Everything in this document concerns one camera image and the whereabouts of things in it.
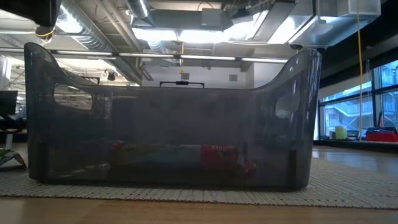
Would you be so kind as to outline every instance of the red object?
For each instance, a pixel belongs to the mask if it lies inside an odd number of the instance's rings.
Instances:
[[[367,141],[398,142],[398,134],[394,133],[367,133]]]
[[[239,152],[234,146],[201,146],[201,165],[206,169],[233,169]]]

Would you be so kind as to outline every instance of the beige rug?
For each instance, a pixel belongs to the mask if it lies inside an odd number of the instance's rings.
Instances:
[[[297,192],[45,185],[26,171],[2,171],[0,196],[397,209],[398,178],[314,158],[310,184]]]

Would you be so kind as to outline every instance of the wooden floor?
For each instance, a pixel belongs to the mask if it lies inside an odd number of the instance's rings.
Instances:
[[[314,147],[313,157],[398,176],[398,155],[395,154]],[[0,198],[0,223],[398,223],[398,211],[64,198]]]

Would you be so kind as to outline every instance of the glass window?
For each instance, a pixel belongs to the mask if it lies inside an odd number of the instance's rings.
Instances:
[[[359,98],[325,106],[325,134],[335,131],[336,126],[344,126],[347,131],[361,128],[359,121]],[[373,103],[371,97],[362,99],[363,129],[373,127]]]
[[[326,102],[326,101],[335,100],[335,99],[339,99],[342,97],[358,94],[360,92],[360,88],[361,88],[360,85],[354,86],[352,88],[349,88],[348,90],[344,90],[344,91],[341,91],[334,95],[328,96],[328,97],[324,98],[323,101]],[[362,84],[362,92],[363,93],[366,91],[371,91],[371,90],[372,90],[372,82],[371,81]]]
[[[398,84],[398,60],[380,67],[381,86],[387,87]]]
[[[383,126],[398,129],[398,91],[382,95],[383,99]]]

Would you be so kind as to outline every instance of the translucent plastic bin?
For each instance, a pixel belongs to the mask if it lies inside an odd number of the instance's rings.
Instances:
[[[304,187],[320,65],[317,51],[303,50],[251,90],[98,86],[26,44],[29,175],[42,182]]]

